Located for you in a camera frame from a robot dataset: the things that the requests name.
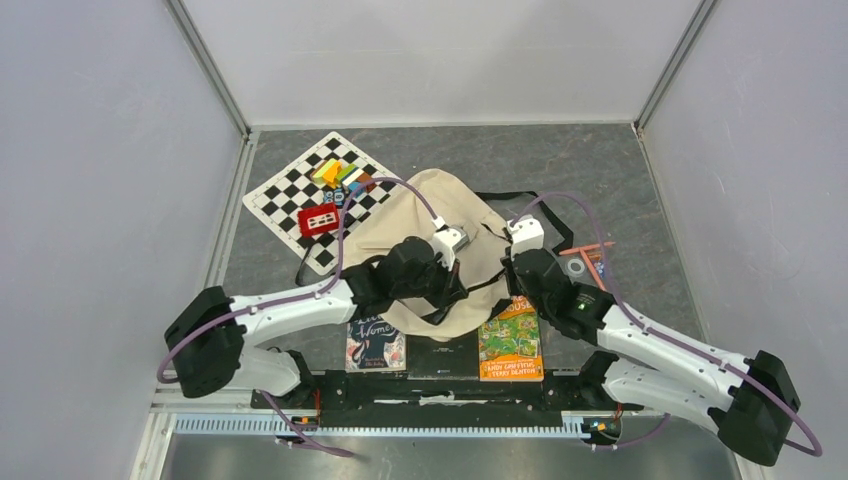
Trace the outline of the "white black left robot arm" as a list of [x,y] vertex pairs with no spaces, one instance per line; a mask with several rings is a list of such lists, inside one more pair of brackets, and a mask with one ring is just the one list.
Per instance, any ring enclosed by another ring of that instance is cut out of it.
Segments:
[[314,381],[302,356],[274,353],[263,343],[323,325],[384,316],[408,299],[436,309],[467,298],[459,278],[459,252],[467,236],[455,228],[430,239],[410,236],[328,280],[255,296],[228,296],[222,287],[202,290],[166,329],[168,353],[161,383],[176,383],[184,397],[201,398],[228,385],[264,390],[290,407],[306,405]]

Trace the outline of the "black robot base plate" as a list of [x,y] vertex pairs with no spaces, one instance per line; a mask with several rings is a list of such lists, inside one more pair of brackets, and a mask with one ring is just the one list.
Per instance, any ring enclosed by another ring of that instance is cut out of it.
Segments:
[[538,382],[410,380],[399,373],[341,370],[313,379],[307,396],[275,401],[286,412],[315,410],[322,427],[554,427],[563,412],[618,409],[574,370],[547,370]]

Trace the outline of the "beige canvas backpack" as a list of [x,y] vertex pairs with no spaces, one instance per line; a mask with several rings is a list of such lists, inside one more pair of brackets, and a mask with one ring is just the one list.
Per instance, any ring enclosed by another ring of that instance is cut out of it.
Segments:
[[[407,188],[419,201],[428,209],[427,211],[433,214],[428,201],[414,187],[404,180],[391,177],[376,177],[370,179],[350,190],[350,198],[342,205],[342,210],[339,212],[339,220],[337,227],[341,228],[338,234],[339,253],[337,254],[338,263],[333,275],[329,280],[324,282],[324,285],[315,290],[314,296],[316,299],[327,294],[335,285],[348,277],[353,278],[354,293],[362,294],[359,297],[354,295],[354,304],[356,310],[353,314],[353,319],[360,316],[371,316],[385,313],[392,302],[399,299],[407,298],[425,298],[433,305],[437,305],[439,311],[447,312],[449,307],[452,307],[456,302],[464,300],[468,297],[469,291],[483,288],[492,282],[497,282],[499,273],[493,277],[489,283],[479,284],[472,289],[467,289],[459,280],[459,262],[454,257],[453,247],[448,248],[448,254],[439,253],[437,251],[436,240],[423,240],[419,237],[410,237],[403,242],[393,247],[386,255],[377,255],[368,260],[363,261],[358,265],[354,265],[343,269],[343,247],[344,235],[347,231],[344,226],[344,218],[347,208],[352,202],[354,194],[359,194],[366,190],[366,187],[371,187],[380,183],[399,184]],[[557,249],[570,248],[574,244],[573,231],[562,221],[550,207],[541,200],[539,193],[535,191],[514,191],[514,192],[479,192],[474,194],[484,202],[501,201],[517,198],[521,195],[530,195],[534,199],[542,211],[543,217],[546,218],[554,228],[554,230],[562,237],[562,242],[558,244]]]

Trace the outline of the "Little Women book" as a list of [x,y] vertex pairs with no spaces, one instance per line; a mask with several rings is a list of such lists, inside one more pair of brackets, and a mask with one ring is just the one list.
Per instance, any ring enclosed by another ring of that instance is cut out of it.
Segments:
[[406,369],[406,336],[379,316],[347,324],[345,371],[398,372]]

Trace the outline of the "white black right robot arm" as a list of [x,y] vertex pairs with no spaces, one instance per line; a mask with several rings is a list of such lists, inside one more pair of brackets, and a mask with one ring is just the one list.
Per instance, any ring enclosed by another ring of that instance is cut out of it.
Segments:
[[572,281],[545,249],[501,259],[508,286],[563,336],[597,347],[577,382],[591,408],[610,401],[663,410],[717,435],[739,456],[776,464],[800,398],[784,362],[711,347],[595,286]]

